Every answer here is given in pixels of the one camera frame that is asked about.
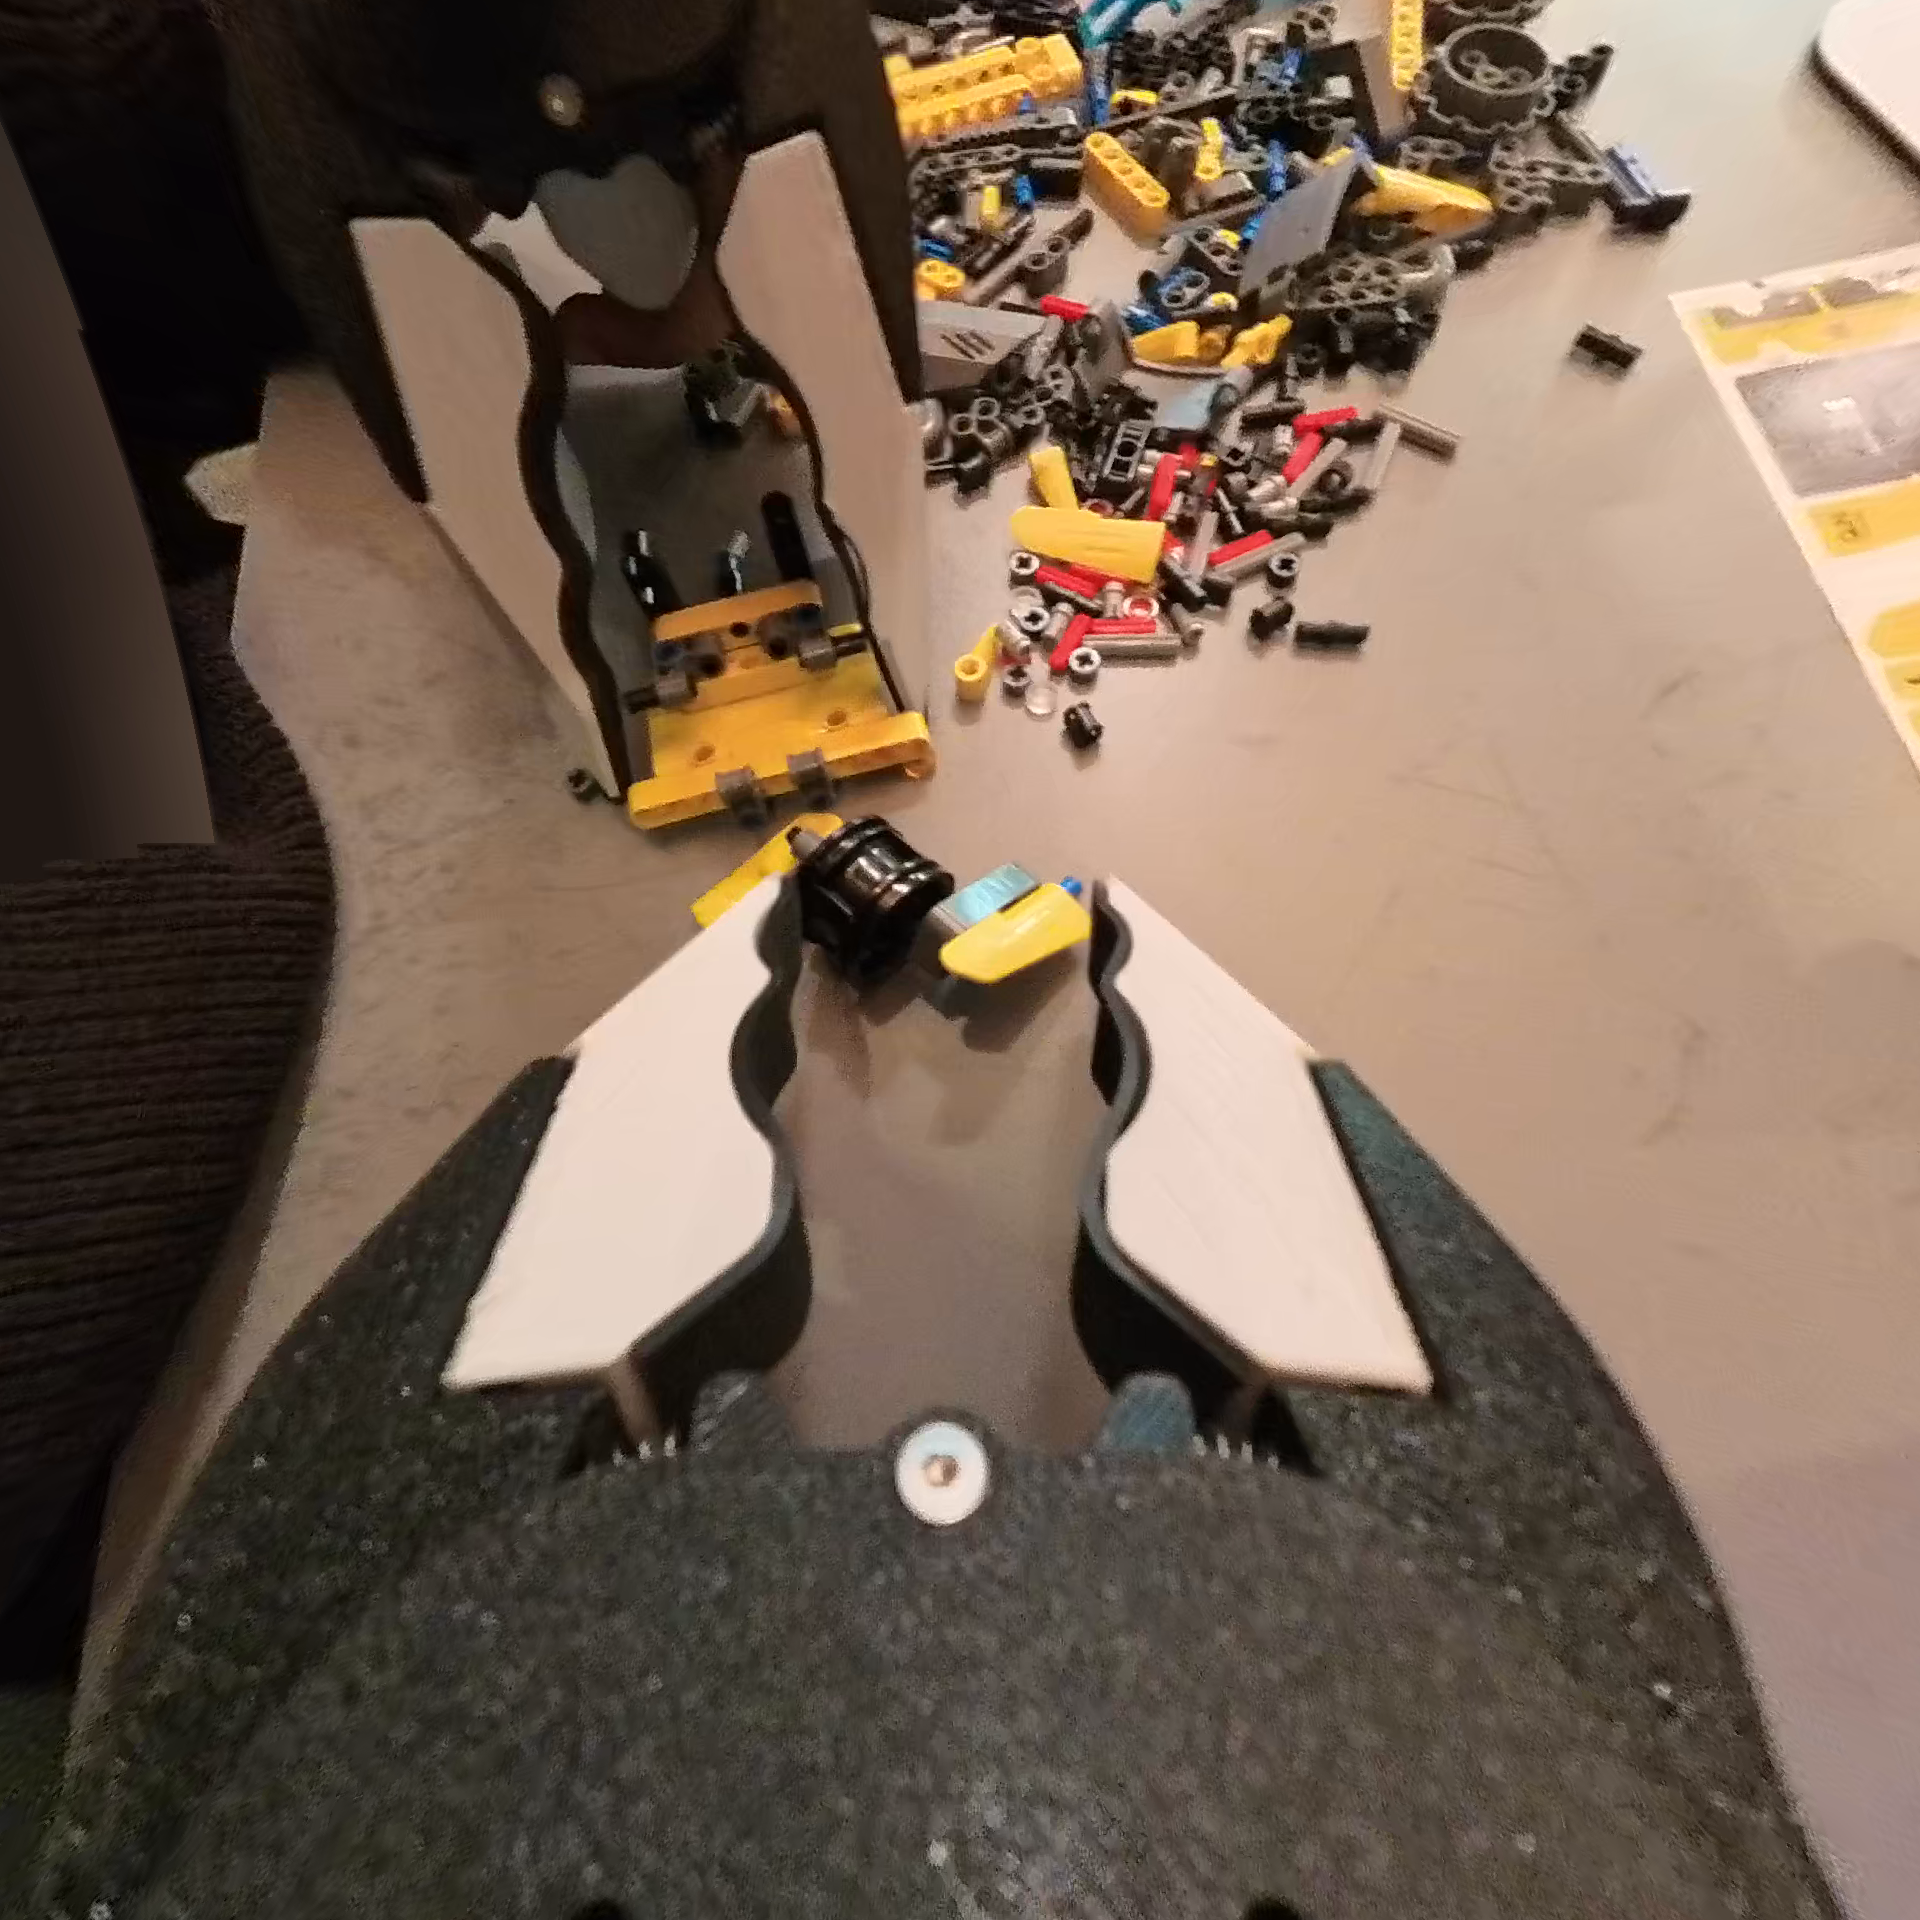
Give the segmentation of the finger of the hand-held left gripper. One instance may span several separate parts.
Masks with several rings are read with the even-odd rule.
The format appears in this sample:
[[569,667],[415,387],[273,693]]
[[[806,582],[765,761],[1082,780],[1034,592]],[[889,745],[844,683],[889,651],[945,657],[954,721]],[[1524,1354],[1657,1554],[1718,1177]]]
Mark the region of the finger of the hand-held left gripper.
[[930,688],[921,420],[821,133],[742,161],[720,232],[720,284],[804,424],[818,516],[845,556],[884,683],[898,709],[921,712]]
[[350,235],[423,507],[576,725],[576,769],[624,800],[628,713],[593,624],[592,494],[564,430],[556,318],[504,246],[386,216],[354,220]]

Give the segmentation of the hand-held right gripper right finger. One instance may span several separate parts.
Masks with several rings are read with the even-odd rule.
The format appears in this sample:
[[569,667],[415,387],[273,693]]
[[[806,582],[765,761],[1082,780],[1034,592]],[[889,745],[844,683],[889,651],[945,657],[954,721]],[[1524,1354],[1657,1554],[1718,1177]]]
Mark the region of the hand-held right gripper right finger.
[[1436,1363],[1320,1085],[1320,1057],[1134,884],[1087,899],[1072,1331],[1202,1425],[1290,1394],[1430,1409]]

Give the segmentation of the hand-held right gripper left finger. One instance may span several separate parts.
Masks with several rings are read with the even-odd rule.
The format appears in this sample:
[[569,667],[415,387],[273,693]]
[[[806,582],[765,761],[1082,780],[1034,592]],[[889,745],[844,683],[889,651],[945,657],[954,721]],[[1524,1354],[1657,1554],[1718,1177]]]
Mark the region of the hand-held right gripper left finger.
[[792,1352],[810,1260],[777,1101],[799,974],[799,884],[768,877],[570,1043],[445,1390],[598,1386],[626,1433],[668,1433],[708,1380]]

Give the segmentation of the black wheel assembly yellow panels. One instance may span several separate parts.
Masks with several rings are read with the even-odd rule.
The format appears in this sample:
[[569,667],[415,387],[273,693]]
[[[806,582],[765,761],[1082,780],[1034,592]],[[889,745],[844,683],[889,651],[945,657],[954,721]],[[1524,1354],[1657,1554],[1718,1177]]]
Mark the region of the black wheel assembly yellow panels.
[[711,928],[765,883],[788,883],[799,934],[860,989],[921,972],[948,994],[993,992],[1062,963],[1095,934],[1087,888],[1001,862],[952,877],[882,816],[798,816],[690,906]]

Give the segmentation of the yellow toy brick frame assembly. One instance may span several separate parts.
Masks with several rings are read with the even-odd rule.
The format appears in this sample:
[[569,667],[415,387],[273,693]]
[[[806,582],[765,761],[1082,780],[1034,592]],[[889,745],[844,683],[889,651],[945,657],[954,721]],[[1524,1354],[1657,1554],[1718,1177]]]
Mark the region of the yellow toy brick frame assembly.
[[641,529],[616,540],[648,666],[626,694],[636,829],[758,825],[778,800],[823,809],[847,780],[937,769],[926,715],[895,701],[863,621],[836,613],[792,498],[765,494],[758,521],[721,545],[704,601],[686,598]]

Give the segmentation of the person's left forearm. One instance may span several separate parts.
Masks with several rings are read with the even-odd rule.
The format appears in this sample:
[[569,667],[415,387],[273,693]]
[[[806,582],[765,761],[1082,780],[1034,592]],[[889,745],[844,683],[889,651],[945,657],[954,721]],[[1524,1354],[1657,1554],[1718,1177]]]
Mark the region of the person's left forearm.
[[245,1204],[318,1004],[329,846],[232,651],[237,565],[167,586],[205,846],[5,888],[1,1664],[71,1677],[106,1482]]

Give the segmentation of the person's left hand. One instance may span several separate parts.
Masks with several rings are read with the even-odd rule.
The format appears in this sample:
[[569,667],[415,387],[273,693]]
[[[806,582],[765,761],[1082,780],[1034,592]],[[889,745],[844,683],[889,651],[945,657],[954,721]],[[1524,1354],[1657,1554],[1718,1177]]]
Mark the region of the person's left hand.
[[553,315],[561,360],[574,369],[686,369],[732,333],[725,312],[640,312],[613,296],[574,296]]

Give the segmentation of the pile of toy brick parts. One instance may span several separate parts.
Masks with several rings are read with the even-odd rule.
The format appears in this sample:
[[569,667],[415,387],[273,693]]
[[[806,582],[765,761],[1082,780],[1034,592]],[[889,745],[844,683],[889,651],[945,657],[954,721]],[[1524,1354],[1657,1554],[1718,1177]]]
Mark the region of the pile of toy brick parts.
[[1005,611],[952,666],[1080,761],[1089,694],[1172,666],[1253,594],[1250,643],[1353,657],[1297,620],[1311,546],[1393,457],[1456,438],[1391,401],[1452,290],[1596,211],[1632,241],[1690,194],[1591,108],[1616,59],[1552,54],[1545,5],[873,5],[921,301],[924,473],[1022,466]]

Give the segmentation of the printed instruction booklet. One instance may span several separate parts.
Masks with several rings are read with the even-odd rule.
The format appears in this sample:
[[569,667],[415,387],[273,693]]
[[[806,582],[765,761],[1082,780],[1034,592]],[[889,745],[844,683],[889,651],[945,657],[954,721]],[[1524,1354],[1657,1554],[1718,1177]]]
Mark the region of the printed instruction booklet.
[[1918,245],[1670,297],[1749,462],[1918,758]]

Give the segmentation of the white rounded board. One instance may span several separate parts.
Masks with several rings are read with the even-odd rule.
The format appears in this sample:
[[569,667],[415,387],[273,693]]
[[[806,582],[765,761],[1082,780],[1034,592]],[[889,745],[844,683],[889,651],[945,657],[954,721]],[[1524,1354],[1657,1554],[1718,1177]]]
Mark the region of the white rounded board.
[[1918,166],[1918,3],[1832,3],[1812,69],[1855,118]]

